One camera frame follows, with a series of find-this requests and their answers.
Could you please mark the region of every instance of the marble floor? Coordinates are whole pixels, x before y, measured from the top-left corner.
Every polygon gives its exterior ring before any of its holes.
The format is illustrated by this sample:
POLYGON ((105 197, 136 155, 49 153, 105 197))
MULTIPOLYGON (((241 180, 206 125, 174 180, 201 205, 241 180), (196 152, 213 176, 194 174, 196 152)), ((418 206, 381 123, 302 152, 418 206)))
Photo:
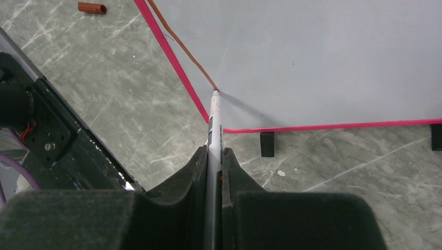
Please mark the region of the marble floor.
MULTIPOLYGON (((207 126, 131 0, 3 0, 0 26, 146 188, 206 141, 207 126)), ((442 249, 442 153, 428 126, 226 134, 242 168, 269 191, 348 192, 373 208, 390 249, 442 249)))

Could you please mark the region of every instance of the white board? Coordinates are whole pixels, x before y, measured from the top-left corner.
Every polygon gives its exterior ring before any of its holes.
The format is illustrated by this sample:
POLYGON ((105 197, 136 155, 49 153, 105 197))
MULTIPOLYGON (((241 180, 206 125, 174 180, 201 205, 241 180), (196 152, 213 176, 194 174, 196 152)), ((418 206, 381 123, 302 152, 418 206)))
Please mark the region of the white board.
MULTIPOLYGON (((135 2, 208 112, 212 87, 135 2)), ((228 132, 442 122, 440 0, 155 2, 218 85, 228 132)))

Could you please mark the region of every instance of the black stand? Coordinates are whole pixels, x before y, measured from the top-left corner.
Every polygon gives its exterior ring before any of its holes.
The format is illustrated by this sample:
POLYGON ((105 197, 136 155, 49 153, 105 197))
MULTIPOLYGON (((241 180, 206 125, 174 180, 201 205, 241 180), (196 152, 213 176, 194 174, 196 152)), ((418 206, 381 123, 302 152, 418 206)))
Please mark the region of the black stand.
POLYGON ((431 149, 442 151, 442 124, 431 124, 431 149))
POLYGON ((260 134, 261 156, 275 157, 275 132, 265 132, 260 134))

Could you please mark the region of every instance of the white marker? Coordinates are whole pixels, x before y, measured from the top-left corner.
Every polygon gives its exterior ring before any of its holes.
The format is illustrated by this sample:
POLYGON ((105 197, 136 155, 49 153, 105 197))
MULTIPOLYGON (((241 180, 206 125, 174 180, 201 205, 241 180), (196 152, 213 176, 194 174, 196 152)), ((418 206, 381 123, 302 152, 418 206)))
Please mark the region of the white marker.
POLYGON ((204 216, 203 249, 216 249, 220 241, 221 187, 223 183, 223 127, 221 97, 213 92, 207 138, 207 181, 204 216))

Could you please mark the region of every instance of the purple cable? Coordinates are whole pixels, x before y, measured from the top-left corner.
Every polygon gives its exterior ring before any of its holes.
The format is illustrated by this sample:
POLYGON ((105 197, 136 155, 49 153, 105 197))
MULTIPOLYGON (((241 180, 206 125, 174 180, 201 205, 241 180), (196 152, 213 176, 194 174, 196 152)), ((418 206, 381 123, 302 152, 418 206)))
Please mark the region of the purple cable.
POLYGON ((22 165, 20 165, 20 163, 4 154, 0 154, 0 161, 17 170, 29 182, 34 190, 40 190, 40 185, 37 183, 34 177, 22 165))
POLYGON ((9 134, 12 136, 12 138, 14 138, 14 140, 18 143, 18 145, 20 145, 24 150, 29 151, 28 146, 26 146, 21 139, 18 137, 18 135, 12 130, 12 129, 7 129, 9 134))

